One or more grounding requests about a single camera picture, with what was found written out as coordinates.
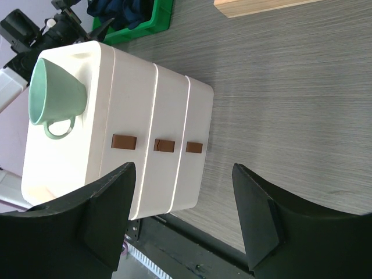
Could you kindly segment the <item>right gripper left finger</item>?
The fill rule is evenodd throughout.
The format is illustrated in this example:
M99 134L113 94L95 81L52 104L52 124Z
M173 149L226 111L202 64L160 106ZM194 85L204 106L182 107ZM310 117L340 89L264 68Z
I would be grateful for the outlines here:
M64 196L1 214L1 277L111 278L135 181L128 162Z

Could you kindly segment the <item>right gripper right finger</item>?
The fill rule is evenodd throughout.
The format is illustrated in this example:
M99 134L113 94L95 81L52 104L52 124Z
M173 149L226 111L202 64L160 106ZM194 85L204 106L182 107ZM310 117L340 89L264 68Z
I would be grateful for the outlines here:
M232 183L255 278L371 277L371 214L305 200L242 164L233 166Z

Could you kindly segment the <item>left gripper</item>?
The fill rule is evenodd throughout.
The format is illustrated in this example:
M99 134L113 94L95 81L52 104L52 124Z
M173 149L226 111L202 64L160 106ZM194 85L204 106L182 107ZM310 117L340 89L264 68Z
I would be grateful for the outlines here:
M51 4L56 10L60 10L54 17L45 19L45 31L52 30L58 37L61 43L73 44L75 42L84 41L103 41L106 37L114 18L111 18L99 27L87 32L81 26L81 20L72 11L71 7L78 4L80 1L64 1L53 0Z

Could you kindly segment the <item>navy blue t shirt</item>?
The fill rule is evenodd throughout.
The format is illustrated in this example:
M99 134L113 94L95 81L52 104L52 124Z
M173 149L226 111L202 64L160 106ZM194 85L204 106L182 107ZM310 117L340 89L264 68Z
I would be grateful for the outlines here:
M113 19L115 31L135 29L152 17L154 0L93 0L88 1L87 13L101 23Z

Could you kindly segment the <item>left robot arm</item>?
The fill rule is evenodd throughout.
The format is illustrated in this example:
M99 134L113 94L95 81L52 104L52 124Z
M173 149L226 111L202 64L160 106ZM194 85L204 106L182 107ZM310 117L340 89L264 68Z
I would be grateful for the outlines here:
M77 42L104 40L114 18L87 33L71 9L77 3L52 1L51 4L60 13L45 19L43 28L38 28L20 9L13 10L1 21L1 36L16 53L1 68L1 110L7 108L30 85L33 68L42 51Z

